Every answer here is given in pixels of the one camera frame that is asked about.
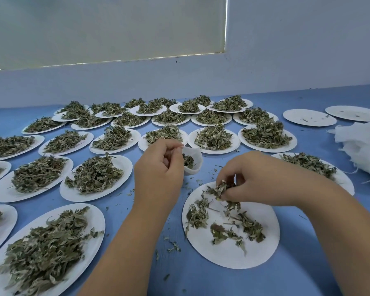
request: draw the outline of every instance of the blue tabletop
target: blue tabletop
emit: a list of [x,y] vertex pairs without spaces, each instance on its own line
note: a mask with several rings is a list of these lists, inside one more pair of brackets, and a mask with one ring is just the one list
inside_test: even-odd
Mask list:
[[[213,97],[212,99],[218,101],[221,98]],[[334,142],[334,135],[326,132],[327,129],[332,129],[335,126],[313,128],[292,124],[283,118],[282,113],[285,110],[296,108],[324,111],[326,107],[333,105],[370,108],[370,86],[250,94],[243,95],[243,98],[250,99],[254,102],[254,106],[259,106],[279,117],[284,123],[285,129],[293,133],[298,140],[296,148],[293,149],[294,152],[305,152],[318,156],[343,171],[350,172],[355,169],[349,161],[349,157],[338,150],[341,145]],[[36,118],[51,116],[56,109],[61,107],[63,106],[0,109],[0,136],[21,135],[21,130]],[[337,125],[350,124],[352,122],[340,119],[337,123]],[[188,134],[200,128],[191,121],[179,127]],[[237,133],[243,126],[231,121],[225,127]],[[69,128],[70,123],[64,128],[43,134],[45,141],[62,134],[65,129]],[[103,134],[104,128],[100,127],[90,130],[90,132],[97,137]],[[153,129],[158,129],[158,127],[151,122],[136,128],[142,135]],[[11,170],[37,159],[39,157],[37,150],[38,148],[9,159],[8,161],[12,164]],[[159,260],[153,260],[148,295],[341,295],[308,218],[295,207],[274,208],[280,223],[281,240],[273,256],[256,268],[233,270],[217,266],[199,255],[185,239],[181,213],[188,193],[192,191],[186,189],[186,186],[196,189],[199,186],[196,182],[198,179],[202,180],[202,183],[215,180],[214,169],[219,170],[219,166],[225,165],[233,157],[251,151],[243,144],[239,150],[240,152],[224,155],[203,155],[204,164],[201,171],[192,176],[192,179],[190,179],[191,176],[185,177],[181,195],[170,213],[156,245]],[[128,157],[134,165],[142,155],[142,151],[135,145],[119,154]],[[66,156],[74,161],[74,166],[77,166],[94,155],[88,147],[85,147]],[[370,211],[370,183],[362,184],[370,179],[369,174],[359,171],[348,176],[354,183],[356,199]],[[104,238],[93,262],[84,274],[63,293],[64,296],[77,293],[105,252],[132,207],[133,188],[134,175],[132,173],[118,190],[90,202],[103,212],[106,218],[106,234],[109,236]],[[60,196],[59,185],[31,199],[11,203],[18,210],[18,221],[11,235],[40,215],[67,204],[70,202]],[[177,241],[182,251],[168,253],[167,249],[171,245],[168,241],[163,240],[163,236],[169,236],[171,240]],[[164,281],[163,278],[167,274],[170,276]]]

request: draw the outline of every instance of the right hand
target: right hand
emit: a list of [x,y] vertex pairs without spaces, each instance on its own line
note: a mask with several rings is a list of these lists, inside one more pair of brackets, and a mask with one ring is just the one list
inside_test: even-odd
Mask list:
[[223,200],[259,202],[271,206],[299,206],[309,198],[323,195],[323,189],[340,188],[335,182],[284,160],[250,151],[230,160],[220,171],[222,180],[237,187],[229,188]]

